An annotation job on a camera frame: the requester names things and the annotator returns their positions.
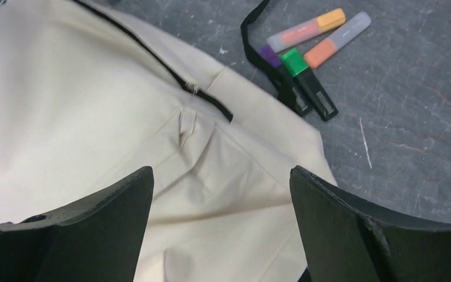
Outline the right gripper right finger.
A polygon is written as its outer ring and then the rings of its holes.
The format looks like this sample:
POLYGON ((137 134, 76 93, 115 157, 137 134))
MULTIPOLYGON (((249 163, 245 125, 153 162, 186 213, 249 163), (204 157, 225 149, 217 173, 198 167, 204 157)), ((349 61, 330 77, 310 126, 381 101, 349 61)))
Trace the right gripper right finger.
POLYGON ((451 224, 387 209, 297 166, 302 281, 451 281, 451 224))

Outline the cream canvas backpack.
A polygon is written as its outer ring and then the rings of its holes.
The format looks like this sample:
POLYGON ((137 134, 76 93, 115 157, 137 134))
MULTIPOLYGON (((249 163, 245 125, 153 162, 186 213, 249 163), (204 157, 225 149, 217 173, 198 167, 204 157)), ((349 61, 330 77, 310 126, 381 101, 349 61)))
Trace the cream canvas backpack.
POLYGON ((205 52, 96 4, 0 6, 0 223, 150 166, 136 281, 297 281, 297 165, 335 183, 319 131, 205 52))

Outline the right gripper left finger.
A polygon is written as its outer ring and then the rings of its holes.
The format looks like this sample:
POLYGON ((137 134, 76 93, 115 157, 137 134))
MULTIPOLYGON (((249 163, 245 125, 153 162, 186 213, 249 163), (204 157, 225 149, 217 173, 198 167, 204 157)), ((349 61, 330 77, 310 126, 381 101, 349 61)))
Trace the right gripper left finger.
POLYGON ((132 281, 153 169, 20 223, 0 224, 0 281, 132 281))

